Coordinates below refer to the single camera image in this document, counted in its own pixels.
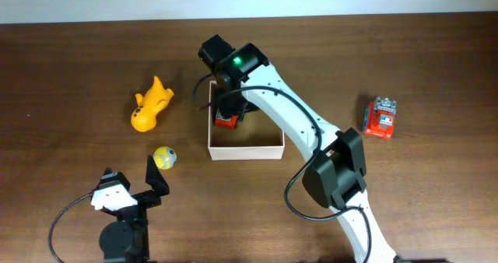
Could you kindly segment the red toy car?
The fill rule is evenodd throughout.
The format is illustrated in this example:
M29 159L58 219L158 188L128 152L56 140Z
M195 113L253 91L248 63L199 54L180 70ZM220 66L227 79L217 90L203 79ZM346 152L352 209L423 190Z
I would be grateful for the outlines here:
M238 116L237 115L226 115L220 110L217 110L214 117L214 125L221 128L235 129L237 127Z

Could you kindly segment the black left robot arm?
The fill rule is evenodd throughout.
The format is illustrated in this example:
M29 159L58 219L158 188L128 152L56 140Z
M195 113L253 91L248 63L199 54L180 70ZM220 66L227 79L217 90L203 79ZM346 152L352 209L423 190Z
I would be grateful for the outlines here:
M139 263L150 259L147 210L161 205L161 198L170 193L151 156L147 158L146 183L151 187L149 190L132 195L126 176L108 167L93 191L91 205L95 210L116 218L100 233L99 245L105 263Z

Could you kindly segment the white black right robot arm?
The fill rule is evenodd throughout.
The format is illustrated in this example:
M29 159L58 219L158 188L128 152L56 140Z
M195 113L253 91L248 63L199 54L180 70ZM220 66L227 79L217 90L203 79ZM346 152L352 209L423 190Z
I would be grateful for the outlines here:
M284 82L275 66L253 44L238 49L220 35L210 37L199 58L223 91L211 101L230 114L246 103L265 113L294 143L305 164L289 180L288 194L297 180L330 215L309 216L293 205L303 219L335 219L345 232L357 262L398 262L400 257L384 239L371 210L366 189L366 160L361 134L340 130L313 111Z

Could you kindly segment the red toy fire truck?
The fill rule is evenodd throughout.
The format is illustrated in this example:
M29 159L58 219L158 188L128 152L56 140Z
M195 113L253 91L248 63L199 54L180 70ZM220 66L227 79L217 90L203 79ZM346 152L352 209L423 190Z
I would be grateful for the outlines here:
M396 108L395 100L378 96L366 108L362 132L390 140L394 133Z

